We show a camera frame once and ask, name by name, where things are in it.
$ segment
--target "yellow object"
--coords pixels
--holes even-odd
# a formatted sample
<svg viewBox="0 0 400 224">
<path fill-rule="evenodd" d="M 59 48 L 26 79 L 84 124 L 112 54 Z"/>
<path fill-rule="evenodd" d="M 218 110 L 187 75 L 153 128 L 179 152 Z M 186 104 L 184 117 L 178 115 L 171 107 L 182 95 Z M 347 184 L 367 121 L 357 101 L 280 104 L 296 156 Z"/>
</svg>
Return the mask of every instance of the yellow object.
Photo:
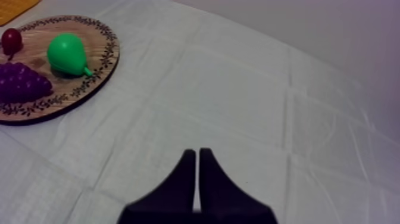
<svg viewBox="0 0 400 224">
<path fill-rule="evenodd" d="M 0 26 L 36 5 L 40 0 L 0 0 Z"/>
</svg>

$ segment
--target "purple grapes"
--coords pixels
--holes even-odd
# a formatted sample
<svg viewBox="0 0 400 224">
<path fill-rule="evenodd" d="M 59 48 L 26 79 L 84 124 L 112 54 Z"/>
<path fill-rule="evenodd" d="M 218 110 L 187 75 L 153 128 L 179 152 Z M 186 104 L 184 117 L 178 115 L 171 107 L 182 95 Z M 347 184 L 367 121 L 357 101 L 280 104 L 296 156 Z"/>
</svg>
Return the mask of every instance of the purple grapes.
<svg viewBox="0 0 400 224">
<path fill-rule="evenodd" d="M 0 64 L 0 102 L 30 102 L 52 94 L 44 76 L 22 63 Z"/>
</svg>

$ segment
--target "white wall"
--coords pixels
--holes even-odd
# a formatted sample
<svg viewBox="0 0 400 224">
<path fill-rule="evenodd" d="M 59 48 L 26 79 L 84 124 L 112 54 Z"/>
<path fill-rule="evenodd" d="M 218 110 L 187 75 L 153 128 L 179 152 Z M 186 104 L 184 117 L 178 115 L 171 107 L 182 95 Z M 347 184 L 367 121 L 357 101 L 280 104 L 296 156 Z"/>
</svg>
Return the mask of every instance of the white wall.
<svg viewBox="0 0 400 224">
<path fill-rule="evenodd" d="M 304 50 L 356 75 L 386 98 L 400 83 L 397 0 L 176 1 Z"/>
</svg>

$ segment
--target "pear stem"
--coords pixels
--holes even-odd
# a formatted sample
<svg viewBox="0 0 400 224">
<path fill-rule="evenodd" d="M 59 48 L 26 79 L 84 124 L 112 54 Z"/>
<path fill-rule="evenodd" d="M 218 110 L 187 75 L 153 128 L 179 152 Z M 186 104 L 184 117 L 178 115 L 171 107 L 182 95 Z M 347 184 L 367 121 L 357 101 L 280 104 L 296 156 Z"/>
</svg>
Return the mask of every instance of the pear stem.
<svg viewBox="0 0 400 224">
<path fill-rule="evenodd" d="M 92 76 L 92 72 L 87 67 L 84 68 L 84 71 L 87 76 Z"/>
</svg>

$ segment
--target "plastic pear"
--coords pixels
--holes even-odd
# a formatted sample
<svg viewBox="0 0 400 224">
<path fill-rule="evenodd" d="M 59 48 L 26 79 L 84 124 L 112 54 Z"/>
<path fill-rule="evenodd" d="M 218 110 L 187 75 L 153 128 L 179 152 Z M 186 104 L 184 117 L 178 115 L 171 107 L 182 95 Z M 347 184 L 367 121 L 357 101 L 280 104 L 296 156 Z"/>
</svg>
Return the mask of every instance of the plastic pear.
<svg viewBox="0 0 400 224">
<path fill-rule="evenodd" d="M 91 76 L 82 41 L 72 33 L 55 37 L 47 50 L 47 58 L 54 70 L 80 76 Z"/>
</svg>

